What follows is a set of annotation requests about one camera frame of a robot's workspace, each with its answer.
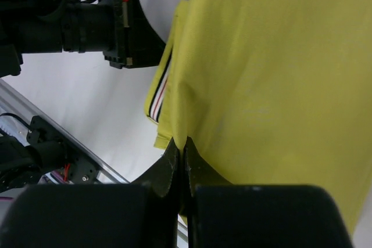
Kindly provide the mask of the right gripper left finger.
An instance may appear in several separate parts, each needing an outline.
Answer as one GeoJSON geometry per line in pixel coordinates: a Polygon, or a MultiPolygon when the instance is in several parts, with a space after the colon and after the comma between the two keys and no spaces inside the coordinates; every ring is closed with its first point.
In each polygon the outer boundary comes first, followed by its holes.
{"type": "Polygon", "coordinates": [[[176,247],[179,151],[129,184],[27,186],[1,223],[2,247],[176,247]]]}

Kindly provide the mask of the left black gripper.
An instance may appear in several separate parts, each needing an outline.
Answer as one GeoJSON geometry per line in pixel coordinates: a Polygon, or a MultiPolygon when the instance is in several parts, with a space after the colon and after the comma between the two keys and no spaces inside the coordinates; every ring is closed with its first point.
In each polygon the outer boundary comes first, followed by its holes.
{"type": "Polygon", "coordinates": [[[157,66],[165,42],[150,25],[140,0],[100,0],[108,8],[112,43],[103,55],[111,67],[137,69],[157,66]]]}

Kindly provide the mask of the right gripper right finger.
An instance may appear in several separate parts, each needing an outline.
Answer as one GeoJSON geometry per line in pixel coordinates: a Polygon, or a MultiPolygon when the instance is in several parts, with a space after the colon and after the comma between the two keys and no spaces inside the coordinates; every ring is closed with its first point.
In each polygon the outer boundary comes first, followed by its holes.
{"type": "Polygon", "coordinates": [[[352,247],[334,199],[314,185],[234,185],[184,146],[190,247],[352,247]]]}

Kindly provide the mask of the yellow-green trousers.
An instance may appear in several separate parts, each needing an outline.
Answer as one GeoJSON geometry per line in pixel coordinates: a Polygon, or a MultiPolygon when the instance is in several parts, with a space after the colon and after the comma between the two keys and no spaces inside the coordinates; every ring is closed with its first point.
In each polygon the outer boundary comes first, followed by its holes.
{"type": "Polygon", "coordinates": [[[371,0],[181,0],[145,102],[154,146],[235,184],[312,184],[353,233],[371,187],[371,0]]]}

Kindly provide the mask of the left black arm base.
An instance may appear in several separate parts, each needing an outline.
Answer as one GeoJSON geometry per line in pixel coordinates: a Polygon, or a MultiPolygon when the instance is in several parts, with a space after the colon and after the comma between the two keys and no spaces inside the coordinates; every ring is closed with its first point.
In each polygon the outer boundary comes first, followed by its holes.
{"type": "Polygon", "coordinates": [[[1,129],[1,192],[38,184],[47,174],[56,184],[94,184],[101,170],[82,147],[41,116],[27,123],[11,117],[27,130],[26,143],[1,129]]]}

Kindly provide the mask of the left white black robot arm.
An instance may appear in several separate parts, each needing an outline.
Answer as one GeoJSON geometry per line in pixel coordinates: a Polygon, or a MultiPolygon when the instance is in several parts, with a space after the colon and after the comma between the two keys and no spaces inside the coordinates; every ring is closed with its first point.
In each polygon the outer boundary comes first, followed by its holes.
{"type": "Polygon", "coordinates": [[[18,76],[23,55],[101,52],[122,69],[159,64],[165,44],[140,0],[1,0],[1,76],[18,76]]]}

